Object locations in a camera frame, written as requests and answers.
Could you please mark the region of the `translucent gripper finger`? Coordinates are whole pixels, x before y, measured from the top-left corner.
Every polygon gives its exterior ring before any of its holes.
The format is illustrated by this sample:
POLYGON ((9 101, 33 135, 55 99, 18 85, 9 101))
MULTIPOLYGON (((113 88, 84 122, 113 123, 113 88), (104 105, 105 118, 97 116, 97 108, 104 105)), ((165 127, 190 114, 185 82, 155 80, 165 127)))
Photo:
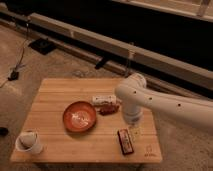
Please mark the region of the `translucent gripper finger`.
POLYGON ((133 142, 137 142, 141 136, 141 129, 139 125, 131 125, 129 127, 130 135, 133 142))

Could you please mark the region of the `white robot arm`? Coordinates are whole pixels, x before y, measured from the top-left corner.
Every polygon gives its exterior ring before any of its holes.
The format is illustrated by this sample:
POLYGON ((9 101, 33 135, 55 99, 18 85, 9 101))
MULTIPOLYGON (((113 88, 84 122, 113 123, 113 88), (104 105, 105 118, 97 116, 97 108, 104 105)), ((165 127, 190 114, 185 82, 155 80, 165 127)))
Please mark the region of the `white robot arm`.
POLYGON ((141 120, 142 108, 145 107, 213 134, 213 101, 150 90, 145 77, 139 73, 120 81, 114 92, 121 100, 123 119, 129 125, 135 125, 141 120))

